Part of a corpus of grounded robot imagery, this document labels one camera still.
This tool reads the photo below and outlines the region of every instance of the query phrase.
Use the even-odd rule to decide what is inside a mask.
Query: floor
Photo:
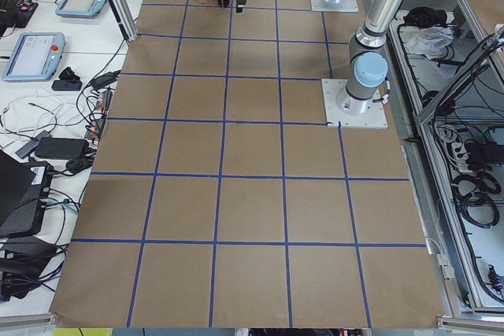
[[[62,327],[435,326],[390,114],[325,124],[320,79],[348,77],[363,18],[144,0],[51,307]]]

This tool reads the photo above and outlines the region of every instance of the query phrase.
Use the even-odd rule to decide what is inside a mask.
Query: cable
[[[67,197],[67,198],[68,198],[68,200],[70,201],[70,203],[72,203],[72,204],[76,207],[77,211],[80,211],[80,203],[75,202],[75,201],[73,200],[73,198],[71,198],[70,196],[68,196],[66,193],[61,192],[60,190],[56,190],[56,189],[54,189],[54,188],[50,188],[50,189],[49,189],[49,191],[53,191],[53,192],[56,192],[56,193],[61,194],[62,196]]]
[[[483,204],[488,204],[491,207],[492,211],[492,221],[482,223],[477,220],[475,220],[471,214],[469,213],[469,207],[474,207],[473,204],[476,204],[478,200],[483,200]],[[479,228],[492,228],[497,225],[497,223],[500,220],[500,213],[498,212],[497,205],[495,202],[488,196],[488,194],[483,193],[483,192],[472,192],[469,194],[466,194],[462,201],[460,201],[459,204],[459,209],[460,209],[460,214],[461,216],[467,220],[470,224],[473,224],[474,226],[477,226]]]

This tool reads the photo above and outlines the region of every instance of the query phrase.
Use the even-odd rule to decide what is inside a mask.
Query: small black object
[[[95,90],[101,90],[102,88],[105,88],[108,85],[117,81],[117,77],[119,76],[119,74],[120,70],[114,72],[111,71],[106,72],[105,74],[94,78],[92,81],[90,81],[90,84]]]
[[[502,295],[502,285],[501,277],[495,271],[493,265],[488,265],[488,281],[490,282],[491,288],[497,292],[497,294]]]
[[[42,159],[76,159],[83,156],[88,147],[85,139],[42,138],[35,155]]]
[[[68,172],[76,175],[85,169],[91,168],[95,159],[93,157],[79,157],[66,162]]]
[[[33,13],[39,6],[39,3],[31,2],[28,5],[21,6],[17,13],[16,28],[26,28]]]
[[[78,79],[63,79],[53,81],[53,90],[80,90],[82,82]]]
[[[443,9],[417,7],[411,9],[410,12],[404,16],[403,20],[406,24],[423,29],[433,27],[437,24],[446,27],[447,18],[447,13]]]
[[[79,80],[80,76],[78,76],[71,67],[67,66],[61,74],[58,76],[61,80]]]

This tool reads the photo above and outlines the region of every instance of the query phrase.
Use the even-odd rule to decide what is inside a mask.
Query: laptop
[[[9,218],[20,205],[35,173],[0,150],[0,225]]]

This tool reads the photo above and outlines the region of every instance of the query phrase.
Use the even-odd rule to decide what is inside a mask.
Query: electronic device
[[[60,79],[53,81],[52,90],[80,90],[82,82],[78,79]]]
[[[0,150],[0,224],[4,223],[31,186],[35,173]]]
[[[18,238],[37,234],[42,227],[46,206],[41,199],[49,195],[52,175],[47,172],[53,167],[46,161],[18,163],[30,169],[35,177],[26,189],[23,197],[14,205],[13,211],[0,225],[0,236]]]
[[[94,17],[107,0],[61,0],[56,14],[63,17]]]
[[[0,301],[22,299],[39,287],[36,280],[55,254],[54,244],[34,236],[7,239],[0,249]]]
[[[36,2],[29,2],[29,3],[24,3],[20,4],[17,8],[17,21],[16,21],[16,28],[26,28],[28,25],[28,22],[33,16],[33,13],[35,13],[35,10],[39,6],[39,3]]]
[[[76,159],[82,157],[88,147],[85,139],[41,138],[35,155],[42,159]]]
[[[41,131],[36,137],[30,139],[24,146],[22,146],[18,151],[16,151],[16,155],[21,159],[26,159],[35,148],[39,145],[40,139],[44,137],[50,137],[50,133],[48,131]]]
[[[63,33],[22,33],[2,78],[6,82],[48,80],[56,72],[64,47]]]

